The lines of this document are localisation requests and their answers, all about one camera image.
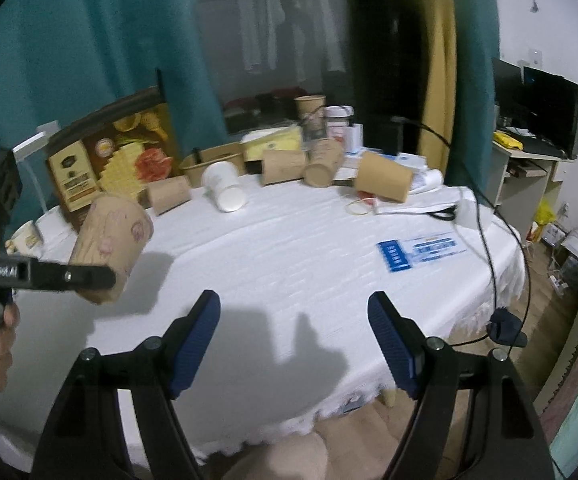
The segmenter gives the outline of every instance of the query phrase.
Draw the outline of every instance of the blue gripper pad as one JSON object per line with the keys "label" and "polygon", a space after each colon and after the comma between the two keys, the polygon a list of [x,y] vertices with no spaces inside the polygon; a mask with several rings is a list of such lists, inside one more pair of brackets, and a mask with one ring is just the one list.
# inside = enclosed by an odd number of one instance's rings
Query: blue gripper pad
{"label": "blue gripper pad", "polygon": [[369,297],[368,317],[393,380],[409,397],[417,399],[424,366],[421,346],[424,340],[421,342],[417,333],[410,333],[410,327],[384,292],[374,292]]}
{"label": "blue gripper pad", "polygon": [[220,320],[220,297],[212,290],[205,290],[189,314],[176,322],[166,331],[164,339],[176,329],[186,332],[182,336],[182,344],[172,359],[172,377],[169,382],[169,393],[172,399],[177,399],[184,390],[191,387],[200,363],[204,358],[213,332]]}

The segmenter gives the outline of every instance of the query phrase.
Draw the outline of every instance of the teal curtain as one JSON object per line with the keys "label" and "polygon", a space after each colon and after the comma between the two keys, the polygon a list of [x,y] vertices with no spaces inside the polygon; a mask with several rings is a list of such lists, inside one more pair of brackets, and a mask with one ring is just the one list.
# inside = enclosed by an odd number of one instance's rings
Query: teal curtain
{"label": "teal curtain", "polygon": [[[66,126],[153,86],[157,68],[180,148],[224,143],[192,0],[6,0],[0,8],[0,146],[15,146],[39,124]],[[44,157],[35,155],[32,165],[48,196]],[[21,173],[14,225],[40,214]]]}
{"label": "teal curtain", "polygon": [[446,181],[450,186],[469,185],[464,174],[466,166],[475,183],[484,190],[494,127],[492,59],[500,54],[498,3],[496,0],[454,0],[454,6],[456,107]]}

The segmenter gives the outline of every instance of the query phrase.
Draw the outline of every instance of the computer desk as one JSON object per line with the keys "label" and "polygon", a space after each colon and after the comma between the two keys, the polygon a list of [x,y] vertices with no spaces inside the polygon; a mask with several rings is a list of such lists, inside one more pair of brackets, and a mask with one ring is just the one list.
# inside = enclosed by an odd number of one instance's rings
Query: computer desk
{"label": "computer desk", "polygon": [[[555,210],[560,185],[573,161],[510,150],[494,140],[492,142],[486,197],[496,204],[504,218],[518,230],[524,240],[543,197]],[[511,176],[507,166],[512,159],[528,160],[534,169],[526,176]]]}

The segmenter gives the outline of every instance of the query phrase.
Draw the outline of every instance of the curtain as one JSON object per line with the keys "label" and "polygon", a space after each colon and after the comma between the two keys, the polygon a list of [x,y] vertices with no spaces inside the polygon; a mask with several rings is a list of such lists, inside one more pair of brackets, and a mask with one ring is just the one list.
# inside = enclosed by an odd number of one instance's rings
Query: curtain
{"label": "curtain", "polygon": [[496,0],[453,0],[457,32],[457,80],[453,140],[446,182],[470,184],[464,166],[486,188],[494,129],[492,58],[499,57]]}
{"label": "curtain", "polygon": [[[422,122],[451,142],[456,85],[456,28],[453,0],[421,0],[428,45],[429,71]],[[432,134],[421,131],[418,153],[430,168],[443,172],[449,150]]]}
{"label": "curtain", "polygon": [[[178,144],[185,152],[226,141],[204,63],[192,0],[6,0],[0,8],[0,146],[35,127],[66,126],[156,84],[162,70]],[[45,195],[41,154],[32,156]],[[40,214],[32,184],[13,224]]]}

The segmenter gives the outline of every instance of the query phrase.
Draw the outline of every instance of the white desk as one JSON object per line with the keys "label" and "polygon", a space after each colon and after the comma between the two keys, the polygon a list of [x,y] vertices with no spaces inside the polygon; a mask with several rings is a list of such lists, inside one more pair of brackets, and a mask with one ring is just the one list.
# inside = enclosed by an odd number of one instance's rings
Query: white desk
{"label": "white desk", "polygon": [[[510,150],[493,141],[486,197],[499,207],[504,218],[515,227],[524,240],[531,228],[533,217],[545,195],[555,164],[570,160],[550,155]],[[509,160],[524,159],[544,170],[538,176],[512,177],[506,170]]]}
{"label": "white desk", "polygon": [[[38,435],[83,348],[133,349],[186,314],[205,288],[220,295],[222,316],[194,385],[174,403],[189,443],[203,453],[309,431],[317,416],[392,386],[367,321],[376,290],[427,335],[447,336],[456,325],[480,330],[490,316],[490,271],[477,232],[458,232],[466,253],[389,273],[377,243],[451,224],[426,215],[350,215],[349,189],[242,181],[249,202],[240,211],[220,213],[194,190],[191,202],[154,219],[154,237],[118,303],[20,293],[22,323],[0,419]],[[508,304],[524,283],[520,251],[497,221],[486,238],[499,301]],[[74,236],[49,256],[65,260],[73,243]],[[144,463],[129,397],[121,398],[127,442],[132,459]]]}

